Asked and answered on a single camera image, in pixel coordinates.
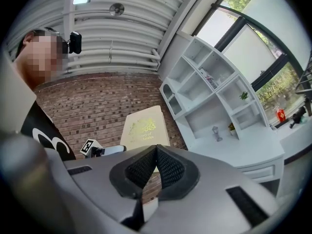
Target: white cabinet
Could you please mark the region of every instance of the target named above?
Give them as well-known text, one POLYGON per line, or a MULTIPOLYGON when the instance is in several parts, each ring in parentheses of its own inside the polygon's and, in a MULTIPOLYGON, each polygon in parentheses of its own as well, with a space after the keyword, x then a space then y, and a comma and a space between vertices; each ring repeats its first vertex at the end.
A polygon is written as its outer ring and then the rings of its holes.
POLYGON ((189 151, 225 161, 258 182, 281 177, 282 165, 274 162, 283 160, 283 149, 263 107, 244 76, 218 50, 194 37, 160 92, 189 151), (240 98, 243 92, 248 92, 246 100, 240 98))

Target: round ceiling fixture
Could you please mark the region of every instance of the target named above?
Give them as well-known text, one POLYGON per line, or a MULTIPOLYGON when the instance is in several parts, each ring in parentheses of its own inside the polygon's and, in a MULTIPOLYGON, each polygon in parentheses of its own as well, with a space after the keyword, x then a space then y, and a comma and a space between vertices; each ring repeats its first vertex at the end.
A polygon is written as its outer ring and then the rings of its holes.
POLYGON ((120 16, 125 11, 125 7, 121 3, 114 3, 110 8, 109 12, 112 16, 120 16))

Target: brick wall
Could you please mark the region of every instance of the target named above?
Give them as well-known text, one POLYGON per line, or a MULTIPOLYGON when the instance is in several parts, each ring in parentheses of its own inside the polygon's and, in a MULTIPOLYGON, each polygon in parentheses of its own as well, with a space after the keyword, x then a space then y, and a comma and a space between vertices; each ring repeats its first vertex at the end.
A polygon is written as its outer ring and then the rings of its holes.
MULTIPOLYGON (((51 117, 73 149, 76 158, 88 138, 103 147, 119 145, 126 116, 160 105, 165 117, 170 145, 186 149, 159 87, 158 75, 103 73, 65 78, 39 86, 37 103, 51 117)), ((144 188, 143 202, 160 190, 160 176, 144 188)))

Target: ear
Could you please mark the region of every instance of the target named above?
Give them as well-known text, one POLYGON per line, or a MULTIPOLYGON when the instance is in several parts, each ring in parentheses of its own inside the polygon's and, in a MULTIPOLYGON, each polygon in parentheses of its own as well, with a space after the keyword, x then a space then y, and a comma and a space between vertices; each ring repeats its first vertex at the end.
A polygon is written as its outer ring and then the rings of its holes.
POLYGON ((28 43, 30 43, 35 37, 34 32, 29 32, 23 40, 23 45, 26 46, 28 43))

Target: red decoration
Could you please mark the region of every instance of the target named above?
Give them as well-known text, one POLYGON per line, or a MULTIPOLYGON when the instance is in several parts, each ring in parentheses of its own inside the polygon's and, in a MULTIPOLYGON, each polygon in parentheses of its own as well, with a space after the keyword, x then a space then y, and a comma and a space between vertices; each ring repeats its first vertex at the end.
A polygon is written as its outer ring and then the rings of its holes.
POLYGON ((284 110, 282 108, 277 108, 276 116, 277 116, 279 122, 283 122, 284 120, 286 120, 286 116, 285 116, 284 110))

